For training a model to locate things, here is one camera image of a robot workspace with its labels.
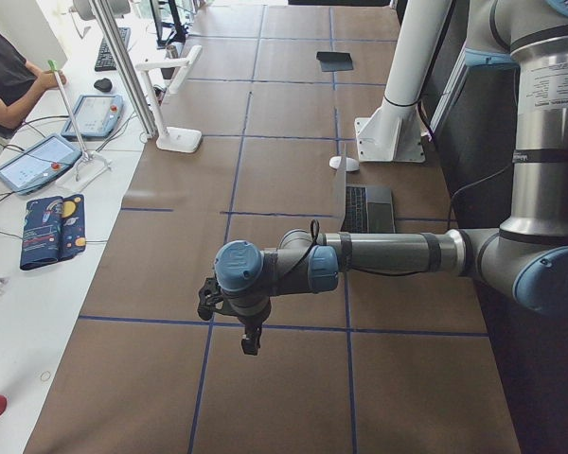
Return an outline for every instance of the person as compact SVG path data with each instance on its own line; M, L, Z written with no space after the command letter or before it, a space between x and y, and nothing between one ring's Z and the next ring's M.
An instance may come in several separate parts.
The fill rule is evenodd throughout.
M62 83L67 80L60 71ZM0 34L0 126L16 129L46 90L57 87L55 75L21 55Z

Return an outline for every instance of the person's hand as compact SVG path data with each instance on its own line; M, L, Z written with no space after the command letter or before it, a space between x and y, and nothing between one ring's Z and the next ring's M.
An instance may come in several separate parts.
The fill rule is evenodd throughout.
M59 77L61 79L61 83L64 85L67 83L67 79L62 71L59 71ZM57 81L55 80L55 74L52 71L43 71L38 76L38 82L42 85L45 90L49 90L51 88L56 88Z

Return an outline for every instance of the keyboard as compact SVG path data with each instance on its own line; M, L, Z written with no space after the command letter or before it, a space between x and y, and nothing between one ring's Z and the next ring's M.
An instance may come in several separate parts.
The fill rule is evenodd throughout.
M127 26L119 26L120 37L124 42L124 46L128 47L131 38L131 29ZM101 40L101 45L98 47L97 61L95 62L95 71L114 71L115 61L110 48L107 45L105 38Z
M361 186L346 187L345 220L343 232L366 234L368 232L368 212L366 210L366 188Z

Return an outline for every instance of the blue tablet device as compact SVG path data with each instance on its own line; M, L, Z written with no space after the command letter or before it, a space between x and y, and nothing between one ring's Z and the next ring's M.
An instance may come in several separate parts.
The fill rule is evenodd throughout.
M51 134L1 165L0 180L17 194L31 194L59 178L81 155L75 145Z
M104 139L115 128L122 112L120 95L82 95L74 106L74 116L83 139ZM61 135L66 139L76 139L76 131L70 119L67 120Z

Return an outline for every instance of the white table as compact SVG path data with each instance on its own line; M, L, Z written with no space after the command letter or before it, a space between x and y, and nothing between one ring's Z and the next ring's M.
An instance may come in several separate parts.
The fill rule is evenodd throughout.
M68 78L66 92L73 104L81 94L98 93L93 83L108 77L114 85L112 93L124 97L125 106L119 122L122 124L133 109L116 71L96 73L93 70L101 36L96 26L94 29L80 48L85 50L63 68ZM142 22L133 25L129 43L133 62L161 55L155 50L155 37L146 30L147 24ZM66 114L66 110L59 91L52 90L43 96L27 119L58 114ZM32 124L42 133L49 134L61 131L63 123L64 120L44 120ZM103 173L82 191L86 238L91 242L84 253L66 262L34 271L20 271L21 240L0 235L0 277L9 279L0 296L0 393L9 400L7 410L0 416L0 454L22 452L36 424L105 248L104 241L109 238L122 197L143 150L143 138L142 126L133 118L126 132L101 152L112 161L113 170ZM41 139L37 131L23 127L10 142L25 148ZM90 149L99 144L87 143ZM6 149L0 155L0 165L15 153ZM69 171L59 181L34 194L11 195L2 201L0 231L20 236L27 201L73 194L76 191L71 188L72 176L73 171ZM0 182L0 194L5 192L8 189Z

